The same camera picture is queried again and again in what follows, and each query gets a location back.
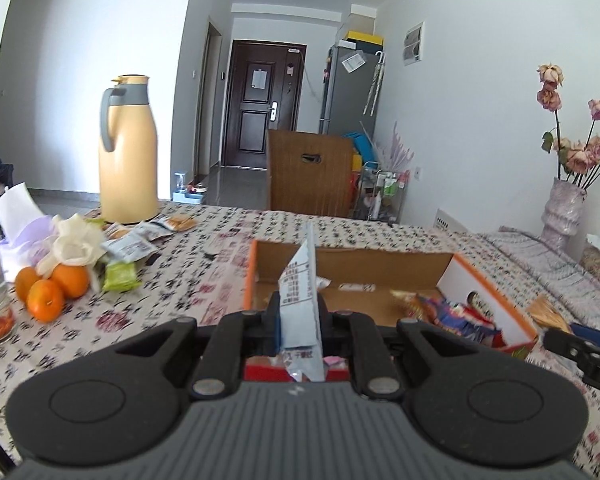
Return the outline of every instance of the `table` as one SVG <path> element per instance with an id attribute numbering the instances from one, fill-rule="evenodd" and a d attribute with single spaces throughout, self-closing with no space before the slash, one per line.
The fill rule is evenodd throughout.
<path id="1" fill-rule="evenodd" d="M 322 246 L 460 252 L 521 310 L 538 294 L 547 293 L 538 280 L 479 235 L 174 203 L 165 204 L 162 212 L 190 214 L 199 223 L 195 229 L 159 243 L 160 257 L 141 271 L 141 288 L 124 294 L 88 292 L 68 304 L 62 316 L 50 325 L 34 322 L 22 304 L 16 303 L 17 330 L 0 344 L 0 443 L 14 458 L 18 457 L 4 422 L 4 405 L 19 383 L 174 317 L 191 316 L 201 324 L 215 324 L 224 314 L 240 310 L 250 240 L 299 242 L 307 220 L 314 224 L 317 243 Z M 218 237 L 235 243 L 211 261 L 203 249 Z M 558 300 L 555 306 L 568 319 L 573 318 Z M 530 358 L 565 375 L 584 394 L 589 404 L 589 425 L 574 460 L 600 478 L 600 392 L 585 386 L 572 370 L 538 346 Z"/>

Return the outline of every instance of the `vase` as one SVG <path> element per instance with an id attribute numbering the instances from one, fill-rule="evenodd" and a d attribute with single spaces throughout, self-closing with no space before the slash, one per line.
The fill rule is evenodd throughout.
<path id="1" fill-rule="evenodd" d="M 587 192 L 581 187 L 554 178 L 549 200 L 542 213 L 542 240 L 555 248 L 565 250 L 570 238 L 578 232 L 586 197 Z"/>

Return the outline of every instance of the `metal rack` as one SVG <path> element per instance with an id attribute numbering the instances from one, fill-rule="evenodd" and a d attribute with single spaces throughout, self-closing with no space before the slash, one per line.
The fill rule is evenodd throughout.
<path id="1" fill-rule="evenodd" d="M 366 162 L 360 171 L 358 196 L 352 217 L 393 224 L 404 206 L 409 171 L 382 170 L 377 162 Z"/>

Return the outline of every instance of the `orange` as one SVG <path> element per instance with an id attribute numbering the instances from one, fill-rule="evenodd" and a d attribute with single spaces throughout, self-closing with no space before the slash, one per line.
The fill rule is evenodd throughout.
<path id="1" fill-rule="evenodd" d="M 37 280 L 27 296 L 27 310 L 38 321 L 51 323 L 58 319 L 64 307 L 64 294 L 51 280 Z"/>
<path id="2" fill-rule="evenodd" d="M 40 280 L 40 276 L 36 274 L 36 269 L 33 267 L 25 267 L 24 269 L 20 270 L 16 276 L 16 281 L 14 282 L 16 287 L 16 296 L 20 301 L 27 303 L 27 296 L 29 295 L 31 285 L 33 285 L 37 280 Z"/>
<path id="3" fill-rule="evenodd" d="M 51 279 L 60 286 L 64 296 L 70 300 L 80 298 L 89 290 L 89 273 L 85 267 L 58 264 L 51 273 Z"/>

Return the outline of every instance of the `refrigerator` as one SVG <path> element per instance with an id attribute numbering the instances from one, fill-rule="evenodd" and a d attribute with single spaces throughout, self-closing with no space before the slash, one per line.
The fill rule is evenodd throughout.
<path id="1" fill-rule="evenodd" d="M 332 46 L 329 51 L 327 68 L 324 71 L 324 92 L 318 132 L 323 135 L 366 132 L 373 139 L 376 127 L 376 114 L 370 115 L 371 105 L 366 115 L 366 98 L 374 79 L 379 56 L 362 53 L 364 65 L 348 72 L 342 62 L 356 51 L 342 46 Z"/>

